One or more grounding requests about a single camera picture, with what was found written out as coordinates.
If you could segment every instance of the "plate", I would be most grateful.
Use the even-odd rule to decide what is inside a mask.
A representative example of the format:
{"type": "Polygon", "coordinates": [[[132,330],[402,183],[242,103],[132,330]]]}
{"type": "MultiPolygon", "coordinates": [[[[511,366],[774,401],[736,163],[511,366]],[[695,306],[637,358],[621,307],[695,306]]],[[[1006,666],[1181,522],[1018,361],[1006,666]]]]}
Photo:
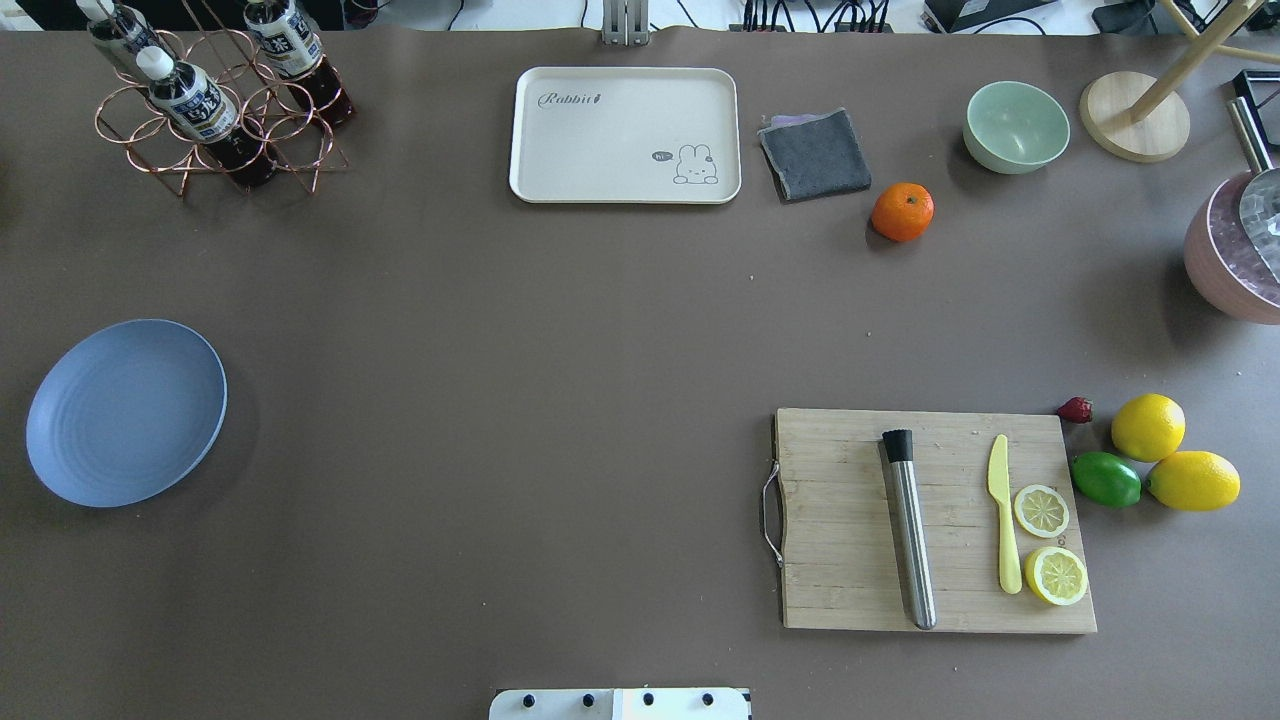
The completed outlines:
{"type": "Polygon", "coordinates": [[[728,202],[737,86],[716,68],[531,68],[508,183],[527,202],[728,202]]]}
{"type": "Polygon", "coordinates": [[[225,414],[227,373],[209,341],[172,320],[129,320],[81,341],[40,383],[27,456],[59,497],[118,507],[186,477],[225,414]]]}

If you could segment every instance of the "red strawberry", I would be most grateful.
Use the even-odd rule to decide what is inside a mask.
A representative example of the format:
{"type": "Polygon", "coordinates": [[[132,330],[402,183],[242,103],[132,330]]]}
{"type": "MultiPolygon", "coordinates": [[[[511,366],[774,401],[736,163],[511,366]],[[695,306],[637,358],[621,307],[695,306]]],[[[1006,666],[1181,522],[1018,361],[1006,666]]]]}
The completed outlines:
{"type": "Polygon", "coordinates": [[[1057,409],[1057,416],[1068,423],[1088,423],[1093,420],[1093,402],[1088,397],[1073,397],[1057,409]]]}

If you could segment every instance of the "bottle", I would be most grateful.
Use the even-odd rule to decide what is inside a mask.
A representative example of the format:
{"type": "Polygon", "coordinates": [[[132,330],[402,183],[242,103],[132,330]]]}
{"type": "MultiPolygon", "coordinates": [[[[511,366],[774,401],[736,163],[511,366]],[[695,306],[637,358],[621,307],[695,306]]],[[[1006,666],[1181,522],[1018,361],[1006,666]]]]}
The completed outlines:
{"type": "Polygon", "coordinates": [[[275,150],[244,132],[239,110],[205,70],[174,60],[159,47],[138,53],[138,68],[151,78],[151,104],[201,143],[242,187],[256,187],[275,174],[275,150]]]}
{"type": "Polygon", "coordinates": [[[296,0],[248,0],[244,26],[280,77],[311,95],[308,101],[297,87],[289,86],[303,109],[315,102],[316,113],[332,127],[356,114],[356,106],[296,0]]]}
{"type": "Polygon", "coordinates": [[[123,76],[132,78],[137,74],[134,55],[143,47],[159,47],[173,56],[142,13],[133,8],[116,5],[113,0],[76,0],[76,4],[88,18],[93,45],[123,76]]]}

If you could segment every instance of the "folded towel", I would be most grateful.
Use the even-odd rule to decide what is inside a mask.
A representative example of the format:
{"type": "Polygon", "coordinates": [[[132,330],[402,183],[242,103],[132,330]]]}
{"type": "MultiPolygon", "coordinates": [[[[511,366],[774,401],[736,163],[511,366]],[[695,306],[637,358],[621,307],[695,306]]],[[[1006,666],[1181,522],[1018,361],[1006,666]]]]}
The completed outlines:
{"type": "Polygon", "coordinates": [[[826,115],[774,115],[758,135],[786,200],[872,186],[872,172],[844,108],[826,115]]]}

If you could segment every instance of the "wooden cutting board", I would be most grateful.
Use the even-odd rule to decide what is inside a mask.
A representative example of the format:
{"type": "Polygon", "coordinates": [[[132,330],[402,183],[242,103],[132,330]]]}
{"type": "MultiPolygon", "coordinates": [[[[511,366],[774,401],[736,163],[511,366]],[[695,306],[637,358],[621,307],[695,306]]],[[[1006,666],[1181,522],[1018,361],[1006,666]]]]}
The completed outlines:
{"type": "Polygon", "coordinates": [[[899,578],[881,434],[914,436],[915,477],[938,624],[931,633],[1096,633],[1092,591],[1068,607],[1023,587],[1000,589],[998,525],[987,459],[1009,436],[1010,497],[1043,484],[1066,498],[1070,524],[1055,539],[1016,525],[1020,561],[1060,544],[1088,566],[1066,448],[1056,415],[778,410],[774,448],[782,492],[782,624],[787,628],[922,632],[899,578]]]}

